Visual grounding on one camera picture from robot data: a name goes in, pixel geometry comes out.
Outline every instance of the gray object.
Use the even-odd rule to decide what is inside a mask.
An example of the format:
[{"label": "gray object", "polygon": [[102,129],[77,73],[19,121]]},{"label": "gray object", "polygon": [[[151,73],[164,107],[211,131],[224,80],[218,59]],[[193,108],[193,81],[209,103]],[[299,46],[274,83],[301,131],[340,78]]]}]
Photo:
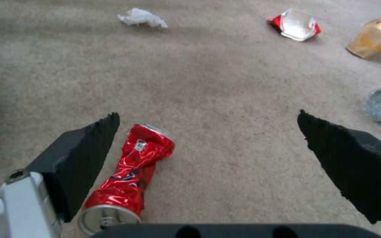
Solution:
[{"label": "gray object", "polygon": [[41,174],[16,170],[0,193],[0,238],[61,236],[62,225]]},{"label": "gray object", "polygon": [[109,226],[138,224],[138,215],[126,208],[113,205],[98,205],[80,214],[79,228],[87,235],[93,235]]}]

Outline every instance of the white plastic bag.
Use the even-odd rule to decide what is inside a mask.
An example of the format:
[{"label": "white plastic bag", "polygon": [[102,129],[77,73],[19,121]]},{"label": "white plastic bag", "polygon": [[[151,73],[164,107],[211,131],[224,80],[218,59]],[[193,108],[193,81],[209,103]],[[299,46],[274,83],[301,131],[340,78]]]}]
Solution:
[{"label": "white plastic bag", "polygon": [[127,14],[128,16],[118,14],[117,17],[127,25],[147,23],[150,27],[160,26],[162,28],[168,28],[163,19],[148,11],[132,8],[127,12]]}]

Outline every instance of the can label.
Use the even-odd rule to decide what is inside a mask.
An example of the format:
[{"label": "can label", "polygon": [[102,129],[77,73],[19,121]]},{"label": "can label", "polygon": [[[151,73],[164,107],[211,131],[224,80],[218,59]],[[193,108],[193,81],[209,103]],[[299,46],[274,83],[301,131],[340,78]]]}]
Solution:
[{"label": "can label", "polygon": [[171,155],[174,146],[174,142],[157,128],[133,126],[124,142],[115,173],[89,196],[83,209],[114,205],[140,216],[144,209],[143,191],[152,179],[155,164]]}]

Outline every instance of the carpet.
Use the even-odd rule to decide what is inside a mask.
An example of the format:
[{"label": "carpet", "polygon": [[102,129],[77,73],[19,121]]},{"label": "carpet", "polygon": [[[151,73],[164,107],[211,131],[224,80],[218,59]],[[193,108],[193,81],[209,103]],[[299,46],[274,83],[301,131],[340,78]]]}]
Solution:
[{"label": "carpet", "polygon": [[[169,29],[117,19],[146,9]],[[265,23],[313,14],[306,42]],[[345,200],[299,131],[301,108],[381,139],[360,103],[381,87],[381,54],[345,50],[381,18],[381,0],[0,0],[0,184],[62,132],[117,111],[120,129],[95,182],[111,175],[135,123],[176,151],[146,194],[147,223],[346,223],[380,232]],[[80,237],[77,220],[63,237]]]}]

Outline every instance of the crushed soda can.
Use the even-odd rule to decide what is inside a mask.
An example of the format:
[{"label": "crushed soda can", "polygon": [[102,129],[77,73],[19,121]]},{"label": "crushed soda can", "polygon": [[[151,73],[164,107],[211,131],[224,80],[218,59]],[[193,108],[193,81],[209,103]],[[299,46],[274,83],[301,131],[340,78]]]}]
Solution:
[{"label": "crushed soda can", "polygon": [[83,205],[80,229],[93,235],[109,226],[140,223],[143,192],[152,179],[156,162],[171,155],[174,147],[174,142],[160,129],[133,126],[123,144],[115,173]]},{"label": "crushed soda can", "polygon": [[313,16],[297,9],[287,9],[275,18],[268,18],[267,22],[279,30],[282,36],[299,42],[321,32]]}]

